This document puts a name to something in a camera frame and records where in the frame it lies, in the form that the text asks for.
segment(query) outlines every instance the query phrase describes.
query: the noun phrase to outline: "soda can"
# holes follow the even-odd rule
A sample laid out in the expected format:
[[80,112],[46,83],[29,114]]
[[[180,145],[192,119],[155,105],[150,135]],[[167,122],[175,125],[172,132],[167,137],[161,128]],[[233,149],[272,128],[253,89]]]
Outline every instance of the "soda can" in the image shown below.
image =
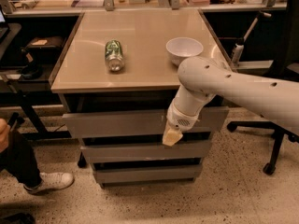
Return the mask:
[[106,67],[108,70],[117,72],[124,67],[121,43],[117,40],[111,40],[105,47]]

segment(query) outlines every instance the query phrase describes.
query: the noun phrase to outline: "floor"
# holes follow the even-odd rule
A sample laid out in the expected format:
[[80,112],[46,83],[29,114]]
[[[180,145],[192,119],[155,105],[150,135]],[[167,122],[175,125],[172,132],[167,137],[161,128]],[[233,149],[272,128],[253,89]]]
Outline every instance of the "floor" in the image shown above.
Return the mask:
[[[1,110],[0,115],[9,115]],[[90,167],[78,168],[76,140],[32,143],[44,172],[72,172],[68,189],[31,196],[6,171],[0,173],[0,217],[26,212],[36,223],[298,223],[299,146],[284,140],[277,169],[263,173],[273,140],[267,130],[226,130],[230,120],[258,119],[233,107],[195,182],[146,183],[101,189]],[[49,129],[60,116],[45,117]],[[30,129],[24,124],[23,129]]]

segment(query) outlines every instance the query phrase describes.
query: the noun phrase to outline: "bowl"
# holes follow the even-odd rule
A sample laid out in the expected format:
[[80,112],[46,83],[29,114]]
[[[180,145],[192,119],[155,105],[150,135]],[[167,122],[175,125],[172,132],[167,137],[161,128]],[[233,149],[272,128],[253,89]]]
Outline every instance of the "bowl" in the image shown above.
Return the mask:
[[199,41],[188,37],[177,37],[166,43],[170,61],[179,66],[188,57],[197,56],[203,52],[204,46]]

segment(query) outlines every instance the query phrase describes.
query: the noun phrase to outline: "desk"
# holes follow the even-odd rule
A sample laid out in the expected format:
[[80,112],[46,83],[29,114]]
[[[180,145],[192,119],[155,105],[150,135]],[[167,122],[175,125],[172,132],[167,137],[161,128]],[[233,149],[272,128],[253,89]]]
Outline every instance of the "desk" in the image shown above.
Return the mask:
[[[176,93],[178,68],[165,44],[174,37],[201,41],[205,57],[229,66],[205,19],[194,8],[87,11],[51,90],[68,111],[66,126],[82,144],[96,181],[105,184],[195,179],[226,107],[207,107],[201,122],[173,147],[162,145],[165,113]],[[107,71],[105,44],[118,39],[125,68]]]

